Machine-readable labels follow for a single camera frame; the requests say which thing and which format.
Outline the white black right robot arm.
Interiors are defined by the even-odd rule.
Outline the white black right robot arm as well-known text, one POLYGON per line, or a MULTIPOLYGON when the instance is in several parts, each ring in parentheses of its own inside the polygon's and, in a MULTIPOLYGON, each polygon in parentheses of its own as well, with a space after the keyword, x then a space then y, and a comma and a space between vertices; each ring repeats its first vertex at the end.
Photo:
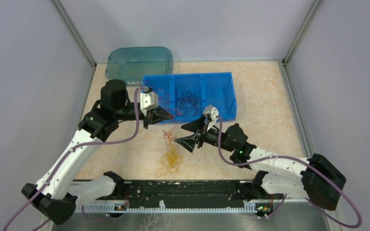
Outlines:
POLYGON ((252 185, 257 198, 268 194, 300 196, 313 204, 334 211, 337 208, 346 177, 323 155, 313 154, 310 158, 283 156, 262 149, 248 142, 248 136, 238 123, 222 132, 221 126, 209 126, 210 121, 201 116, 181 126, 192 135, 176 138, 175 143, 189 152, 203 144, 215 146, 219 151, 231 152, 227 163, 256 170, 261 175, 252 185))

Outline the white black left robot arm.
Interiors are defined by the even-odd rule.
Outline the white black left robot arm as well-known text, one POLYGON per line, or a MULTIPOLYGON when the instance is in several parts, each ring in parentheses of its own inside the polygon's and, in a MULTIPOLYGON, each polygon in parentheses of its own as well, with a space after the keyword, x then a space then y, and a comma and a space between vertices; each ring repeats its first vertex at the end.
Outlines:
POLYGON ((159 104, 158 95, 150 87, 135 90, 134 100, 128 96, 126 83, 109 80, 101 88, 95 102, 55 164, 36 183, 28 183, 22 194, 38 211, 56 225, 65 223, 77 208, 95 199, 111 196, 120 199, 125 193, 124 179, 114 172, 74 185, 73 181, 87 160, 108 137, 119 128, 121 121, 134 121, 135 132, 173 116, 159 104))

